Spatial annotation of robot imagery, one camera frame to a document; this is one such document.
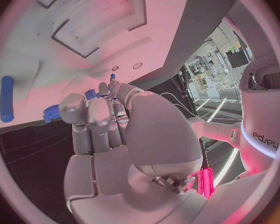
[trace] glowing light strip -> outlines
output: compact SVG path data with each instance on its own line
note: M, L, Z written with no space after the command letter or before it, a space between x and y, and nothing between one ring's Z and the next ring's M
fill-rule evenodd
M216 109L216 111L212 114L212 116L207 120L207 122L210 122L212 120L213 117L215 117L215 115L217 114L217 112L220 110L220 108L222 107L222 105L224 104L224 102L226 101L226 98L221 102L221 104L219 105L219 107Z
M200 110L201 107L203 107L210 99L208 99L206 102L204 102L201 106L198 107L197 110Z
M215 181L214 181L214 187L216 187L222 180L222 178L225 176L225 174L227 173L228 169L230 168L230 166L232 165L233 161L235 160L237 153L238 153L238 149L234 148L234 150L232 151L227 163L225 164L224 168L221 170L221 172L219 173L219 175L216 177Z
M253 146L255 149L257 149L259 152L265 154L266 156L270 157L270 158L276 158L276 154L273 154L271 152L268 152L266 150L264 150L263 148L261 148L260 146L258 146L255 142L253 142L253 140L251 140L248 135L246 134L244 127L243 127L243 123L241 124L241 132L243 137L245 138L245 140L251 144L251 146Z

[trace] blue object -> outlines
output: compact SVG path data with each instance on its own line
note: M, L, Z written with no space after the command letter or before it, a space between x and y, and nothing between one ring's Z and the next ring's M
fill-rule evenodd
M43 111L43 119L46 123L50 123L52 119L60 118L59 105L46 108Z
M1 79L0 93L0 118L3 122L11 122L13 115L13 85L14 80L10 76Z
M93 98L99 98L99 93L95 93L95 90L89 90L85 93L86 100L92 100Z

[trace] small blue piece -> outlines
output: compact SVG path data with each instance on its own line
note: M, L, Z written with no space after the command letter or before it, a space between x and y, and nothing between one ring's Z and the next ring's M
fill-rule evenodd
M46 123L50 123L52 119L60 118L59 105L46 108L43 111L43 119Z
M10 76L1 79L0 93L0 118L3 122L11 122L13 115L13 85L14 80Z
M98 93L97 94L95 93L95 90L89 90L85 93L85 97L86 97L86 100L89 101L95 97L99 98L100 96L98 95Z

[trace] blue cylinder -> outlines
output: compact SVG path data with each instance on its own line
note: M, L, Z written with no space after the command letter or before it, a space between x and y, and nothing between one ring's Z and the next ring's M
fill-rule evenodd
M13 115L13 85L14 80L10 76L1 79L0 93L0 118L3 122L11 122Z

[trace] led light ring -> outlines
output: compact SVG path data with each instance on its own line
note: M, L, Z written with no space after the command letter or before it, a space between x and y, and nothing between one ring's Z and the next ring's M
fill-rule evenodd
M249 136L246 134L246 132L245 132L245 130L244 130L243 123L241 124L241 132L242 132L242 135L243 135L244 139L245 139L251 146L253 146L255 149L257 149L259 152L265 154L266 156L268 156L268 157L270 157L270 158L276 158L276 154L264 150L263 148L261 148L260 146L258 146L251 138L249 138Z

